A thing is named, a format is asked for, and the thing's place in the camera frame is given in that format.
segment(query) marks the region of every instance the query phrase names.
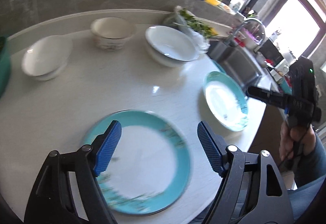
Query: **bowl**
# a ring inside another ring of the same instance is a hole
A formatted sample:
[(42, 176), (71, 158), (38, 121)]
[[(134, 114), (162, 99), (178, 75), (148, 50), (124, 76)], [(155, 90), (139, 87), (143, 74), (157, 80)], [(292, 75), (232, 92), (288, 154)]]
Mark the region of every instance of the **bowl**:
[(107, 51), (121, 49), (136, 33), (136, 26), (120, 17), (104, 17), (91, 24), (97, 47)]
[(22, 70), (37, 80), (53, 79), (66, 67), (72, 47), (72, 40), (65, 36), (42, 38), (25, 52)]
[(179, 67), (198, 59), (199, 53), (193, 41), (184, 33), (165, 26), (152, 26), (145, 32), (147, 43), (154, 49), (147, 51), (156, 61), (168, 66)]
[(184, 61), (179, 61), (179, 60), (171, 59), (167, 56), (164, 56), (163, 54), (159, 53), (156, 49), (154, 49), (147, 42), (147, 40), (145, 40), (145, 49), (146, 49), (147, 53), (153, 58), (153, 60), (155, 60), (156, 62), (158, 62), (161, 65), (176, 68), (176, 67), (181, 67), (182, 65), (184, 65), (186, 63)]
[(4, 93), (9, 81), (11, 66), (10, 55), (6, 46), (6, 38), (0, 37), (0, 96)]

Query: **kitchen sink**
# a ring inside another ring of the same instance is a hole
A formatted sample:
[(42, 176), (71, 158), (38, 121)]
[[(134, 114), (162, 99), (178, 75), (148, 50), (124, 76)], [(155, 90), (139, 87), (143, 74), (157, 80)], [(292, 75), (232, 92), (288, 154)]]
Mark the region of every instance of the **kitchen sink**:
[(212, 41), (208, 56), (220, 64), (243, 91), (251, 85), (257, 85), (263, 76), (262, 68), (246, 48), (226, 45), (222, 41)]

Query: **person's hand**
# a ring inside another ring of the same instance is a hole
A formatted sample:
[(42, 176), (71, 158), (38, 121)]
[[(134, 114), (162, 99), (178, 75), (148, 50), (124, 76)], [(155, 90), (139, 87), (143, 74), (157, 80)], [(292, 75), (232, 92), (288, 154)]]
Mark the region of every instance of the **person's hand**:
[[(283, 161), (287, 154), (289, 156), (287, 157), (288, 159), (293, 158), (293, 142), (294, 141), (299, 141), (300, 138), (303, 136), (303, 134), (306, 132), (307, 128), (304, 127), (294, 127), (291, 129), (289, 133), (289, 128), (287, 126), (287, 123), (284, 121), (281, 125), (281, 143), (280, 143), (280, 158)], [(301, 143), (304, 145), (303, 153), (304, 155), (308, 155), (311, 153), (316, 145), (316, 136), (315, 133), (310, 126), (306, 135), (302, 139)]]

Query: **turquoise-rimmed plate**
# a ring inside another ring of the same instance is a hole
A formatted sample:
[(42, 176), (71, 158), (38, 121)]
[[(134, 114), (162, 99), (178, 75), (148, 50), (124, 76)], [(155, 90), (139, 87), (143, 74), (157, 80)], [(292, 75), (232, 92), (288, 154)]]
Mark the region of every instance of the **turquoise-rimmed plate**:
[(211, 60), (211, 61), (215, 64), (215, 66), (220, 70), (221, 73), (225, 73), (225, 74), (226, 74), (225, 70), (222, 68), (221, 65), (219, 65), (219, 64), (218, 64), (216, 61), (214, 61), (214, 60)]
[(190, 177), (189, 151), (180, 132), (153, 112), (126, 110), (94, 125), (83, 144), (91, 144), (112, 120), (122, 136), (105, 172), (97, 178), (108, 206), (132, 215), (150, 215), (174, 203)]
[(209, 109), (231, 131), (241, 131), (248, 124), (248, 105), (240, 86), (228, 75), (210, 72), (203, 85)]

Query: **green bowl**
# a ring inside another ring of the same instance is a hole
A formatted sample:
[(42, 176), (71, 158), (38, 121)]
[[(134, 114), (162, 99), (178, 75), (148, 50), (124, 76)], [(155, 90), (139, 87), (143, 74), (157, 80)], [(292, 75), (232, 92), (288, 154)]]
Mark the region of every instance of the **green bowl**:
[(6, 38), (0, 37), (0, 96), (4, 93), (11, 72), (10, 55), (6, 43)]

